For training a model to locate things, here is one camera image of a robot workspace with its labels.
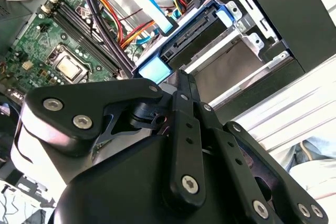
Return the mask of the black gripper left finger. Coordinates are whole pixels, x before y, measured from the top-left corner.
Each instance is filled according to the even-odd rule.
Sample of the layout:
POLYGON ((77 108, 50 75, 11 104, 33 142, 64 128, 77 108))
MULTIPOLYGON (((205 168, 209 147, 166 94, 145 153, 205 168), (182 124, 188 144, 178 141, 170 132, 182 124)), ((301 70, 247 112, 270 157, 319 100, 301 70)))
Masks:
POLYGON ((103 162, 84 170, 74 167, 92 154, 99 138, 150 129, 147 137, 165 137, 170 145, 164 200, 177 209, 199 209, 206 200, 201 128, 194 113, 200 98, 192 75, 180 70, 175 78, 173 93, 145 78, 33 89, 24 98, 15 147, 21 152, 22 144, 41 144, 24 159, 36 164, 37 155, 46 154, 51 167, 71 172, 69 185, 103 162))

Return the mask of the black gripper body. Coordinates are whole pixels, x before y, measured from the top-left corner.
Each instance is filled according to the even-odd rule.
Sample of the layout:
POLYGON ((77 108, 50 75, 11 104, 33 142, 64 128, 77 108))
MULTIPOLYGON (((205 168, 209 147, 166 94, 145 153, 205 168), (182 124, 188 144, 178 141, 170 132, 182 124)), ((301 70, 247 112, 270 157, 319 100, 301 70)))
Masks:
POLYGON ((193 212, 163 198, 170 145, 147 137, 75 177, 57 204, 53 223, 248 223, 219 159, 203 154, 206 200, 193 212))

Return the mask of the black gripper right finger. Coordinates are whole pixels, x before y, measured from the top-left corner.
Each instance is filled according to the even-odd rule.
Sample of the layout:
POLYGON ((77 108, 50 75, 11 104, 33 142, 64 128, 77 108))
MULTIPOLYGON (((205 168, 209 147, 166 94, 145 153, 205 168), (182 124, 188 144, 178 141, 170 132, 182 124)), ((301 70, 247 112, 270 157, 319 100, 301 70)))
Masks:
POLYGON ((328 223, 323 208, 239 124, 221 125, 209 105, 194 105, 206 142, 232 186, 239 223, 328 223))

